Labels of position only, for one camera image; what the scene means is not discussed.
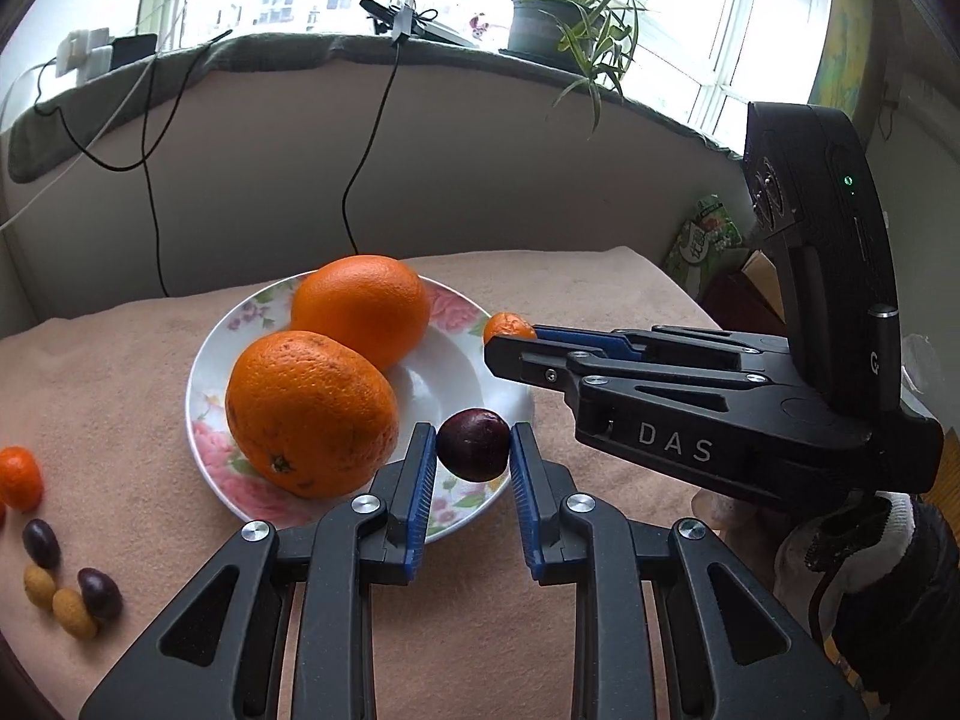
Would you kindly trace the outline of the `right hand white glove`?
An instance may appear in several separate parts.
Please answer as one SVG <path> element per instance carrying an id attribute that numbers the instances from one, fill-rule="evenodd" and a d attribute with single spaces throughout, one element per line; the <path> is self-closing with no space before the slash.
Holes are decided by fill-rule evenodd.
<path id="1" fill-rule="evenodd" d="M 820 630 L 890 718 L 955 718 L 957 541 L 934 505 L 903 493 L 882 497 L 889 507 L 884 531 L 846 557 L 828 583 L 818 602 Z M 807 553 L 822 520 L 799 522 L 706 489 L 693 496 L 692 509 L 807 626 L 822 582 Z"/>

